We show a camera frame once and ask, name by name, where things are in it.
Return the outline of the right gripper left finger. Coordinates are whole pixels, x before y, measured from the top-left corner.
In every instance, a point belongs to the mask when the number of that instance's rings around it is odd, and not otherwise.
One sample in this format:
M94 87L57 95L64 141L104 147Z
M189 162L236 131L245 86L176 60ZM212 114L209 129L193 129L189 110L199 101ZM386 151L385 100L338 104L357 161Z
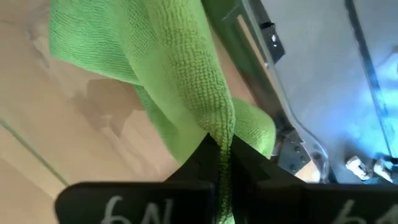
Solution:
M206 135L163 182L80 182L55 201L59 223L215 223L218 145Z

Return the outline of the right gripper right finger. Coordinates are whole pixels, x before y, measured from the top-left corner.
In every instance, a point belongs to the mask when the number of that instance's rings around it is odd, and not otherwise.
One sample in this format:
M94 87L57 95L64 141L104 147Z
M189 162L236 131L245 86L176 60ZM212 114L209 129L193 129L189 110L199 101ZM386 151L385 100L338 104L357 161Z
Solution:
M397 224L395 185L308 184L237 136L231 162L236 223Z

